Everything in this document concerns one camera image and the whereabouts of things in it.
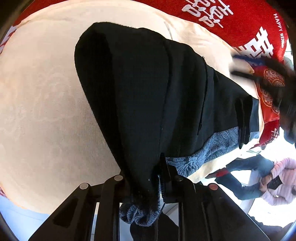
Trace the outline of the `red sofa cover with characters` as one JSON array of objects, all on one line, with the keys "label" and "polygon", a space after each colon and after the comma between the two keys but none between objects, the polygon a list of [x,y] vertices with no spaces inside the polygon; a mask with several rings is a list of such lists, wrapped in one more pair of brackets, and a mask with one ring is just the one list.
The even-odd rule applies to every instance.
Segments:
[{"label": "red sofa cover with characters", "polygon": [[1,46],[21,24],[46,12],[71,18],[76,25],[111,21],[145,27],[192,46],[215,35],[253,58],[281,60],[288,39],[282,16],[266,1],[34,1],[11,25]]}]

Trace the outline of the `black pants with blue trim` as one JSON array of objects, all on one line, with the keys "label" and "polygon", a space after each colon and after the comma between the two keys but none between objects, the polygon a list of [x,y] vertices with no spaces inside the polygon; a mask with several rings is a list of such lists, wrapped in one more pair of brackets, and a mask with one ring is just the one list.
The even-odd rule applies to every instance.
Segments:
[{"label": "black pants with blue trim", "polygon": [[145,28],[92,24],[75,47],[83,91],[132,188],[126,223],[161,212],[158,162],[188,177],[259,137],[259,102],[190,46]]}]

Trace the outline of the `cream seat cushion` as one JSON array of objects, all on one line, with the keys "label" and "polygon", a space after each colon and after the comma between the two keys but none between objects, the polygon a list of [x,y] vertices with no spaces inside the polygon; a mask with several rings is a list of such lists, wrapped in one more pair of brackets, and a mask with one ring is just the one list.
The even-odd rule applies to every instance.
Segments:
[{"label": "cream seat cushion", "polygon": [[206,28],[136,1],[64,1],[16,26],[1,53],[1,188],[52,213],[81,183],[119,173],[80,85],[74,49],[93,23],[147,28],[191,46],[225,76],[252,67]]}]

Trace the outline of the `red embroidered pillow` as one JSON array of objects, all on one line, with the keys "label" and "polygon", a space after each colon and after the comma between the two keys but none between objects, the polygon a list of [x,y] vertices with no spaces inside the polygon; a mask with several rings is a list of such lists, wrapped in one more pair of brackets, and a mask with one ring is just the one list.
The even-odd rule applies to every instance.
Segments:
[{"label": "red embroidered pillow", "polygon": [[[254,74],[264,77],[269,83],[274,86],[284,86],[284,78],[276,71],[264,66],[256,66],[253,68]],[[256,85],[259,95],[260,106],[264,121],[264,129],[260,137],[259,143],[255,147],[265,149],[266,146],[274,141],[279,136],[280,131],[280,115],[273,107],[273,99],[267,91],[263,90],[258,84]]]}]

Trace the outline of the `seated person in pink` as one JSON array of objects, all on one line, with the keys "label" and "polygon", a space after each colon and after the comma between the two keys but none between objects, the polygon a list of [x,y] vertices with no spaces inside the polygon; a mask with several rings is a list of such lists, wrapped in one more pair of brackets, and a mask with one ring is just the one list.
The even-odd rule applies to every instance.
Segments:
[{"label": "seated person in pink", "polygon": [[[258,172],[259,181],[251,186],[243,186],[231,174],[233,171],[245,170]],[[231,190],[239,200],[260,197],[273,206],[290,204],[295,200],[295,160],[292,158],[278,162],[261,155],[247,159],[237,158],[206,178],[214,178],[216,183]]]}]

